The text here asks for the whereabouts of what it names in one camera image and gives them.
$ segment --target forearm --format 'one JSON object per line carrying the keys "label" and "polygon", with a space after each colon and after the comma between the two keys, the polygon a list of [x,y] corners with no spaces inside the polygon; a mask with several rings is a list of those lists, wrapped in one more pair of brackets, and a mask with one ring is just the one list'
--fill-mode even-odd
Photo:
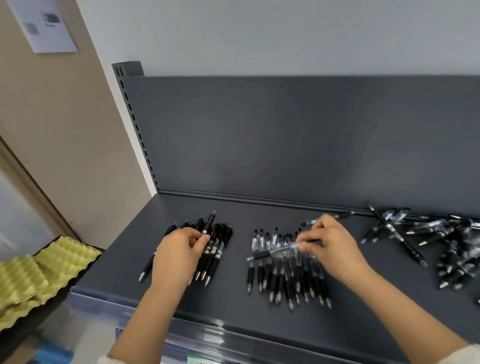
{"label": "forearm", "polygon": [[108,356],[127,364],[160,363],[168,326],[183,292],[150,288]]}
{"label": "forearm", "polygon": [[435,364],[468,345],[373,270],[347,285],[378,316],[413,364]]}

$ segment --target sleeve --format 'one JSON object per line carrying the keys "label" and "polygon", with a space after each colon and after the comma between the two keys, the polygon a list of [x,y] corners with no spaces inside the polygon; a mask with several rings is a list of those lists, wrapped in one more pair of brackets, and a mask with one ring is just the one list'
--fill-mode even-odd
{"label": "sleeve", "polygon": [[98,359],[96,364],[125,364],[125,363],[117,359],[110,359],[106,356],[102,356],[100,359]]}
{"label": "sleeve", "polygon": [[480,364],[480,345],[469,345],[457,350],[438,364]]}

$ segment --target pile of pens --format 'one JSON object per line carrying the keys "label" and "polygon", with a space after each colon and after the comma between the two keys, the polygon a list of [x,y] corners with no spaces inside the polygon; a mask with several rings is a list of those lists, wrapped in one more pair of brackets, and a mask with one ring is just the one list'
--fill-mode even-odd
{"label": "pile of pens", "polygon": [[[182,225],[180,225],[180,229],[190,227],[200,231],[202,235],[210,235],[210,241],[208,242],[202,256],[198,261],[197,269],[192,279],[190,280],[189,285],[192,283],[193,280],[198,279],[204,282],[205,287],[208,285],[210,280],[213,278],[216,269],[218,268],[218,264],[220,263],[222,254],[228,246],[228,242],[233,235],[232,228],[227,226],[225,223],[212,226],[214,219],[215,211],[210,214],[206,222],[204,221],[204,217],[200,216],[200,218],[194,224],[190,224],[187,220]],[[176,228],[177,223],[175,222],[173,225],[170,225],[168,227],[167,231],[163,236],[165,237],[166,235],[170,234]],[[140,274],[140,278],[138,279],[139,282],[143,281],[145,276],[152,269],[155,254],[156,252],[153,253],[147,264],[145,265],[142,273]]]}
{"label": "pile of pens", "polygon": [[452,287],[459,290],[480,272],[480,222],[458,215],[448,218],[421,216],[406,220],[409,208],[392,208],[383,214],[372,206],[369,208],[379,222],[365,233],[360,243],[375,243],[382,235],[388,235],[397,239],[410,256],[425,267],[427,264],[415,245],[443,244],[444,251],[436,264],[441,278],[440,289]]}
{"label": "pile of pens", "polygon": [[318,259],[310,254],[298,251],[298,243],[292,234],[278,234],[278,228],[272,236],[263,229],[255,230],[252,239],[253,256],[247,275],[247,293],[253,290],[255,276],[254,262],[259,260],[257,284],[260,293],[269,292],[271,303],[279,304],[283,294],[291,311],[294,302],[300,306],[300,296],[309,303],[310,298],[317,298],[321,305],[332,308],[330,290]]}

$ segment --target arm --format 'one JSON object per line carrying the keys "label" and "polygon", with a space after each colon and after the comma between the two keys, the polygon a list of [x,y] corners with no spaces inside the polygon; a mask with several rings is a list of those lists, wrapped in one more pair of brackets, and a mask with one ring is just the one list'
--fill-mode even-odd
{"label": "arm", "polygon": [[200,236],[197,230],[184,228],[163,238],[156,250],[152,284],[109,358],[127,364],[160,362],[170,321],[210,239],[209,235]]}
{"label": "arm", "polygon": [[413,364],[435,364],[468,343],[377,274],[355,239],[330,215],[321,216],[298,242],[321,239],[323,247],[306,243],[325,269],[354,291],[378,316]]}

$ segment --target hand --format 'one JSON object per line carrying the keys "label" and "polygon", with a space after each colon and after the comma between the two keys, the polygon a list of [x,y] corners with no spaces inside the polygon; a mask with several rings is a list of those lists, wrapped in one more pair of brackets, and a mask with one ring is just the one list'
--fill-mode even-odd
{"label": "hand", "polygon": [[182,295],[209,240],[210,235],[202,236],[192,228],[177,229],[165,236],[153,260],[151,288],[168,285]]}
{"label": "hand", "polygon": [[315,255],[332,276],[351,288],[356,279],[372,271],[363,257],[357,242],[342,224],[330,215],[322,215],[309,231],[301,233],[297,241],[323,241],[323,247],[305,243],[299,250]]}

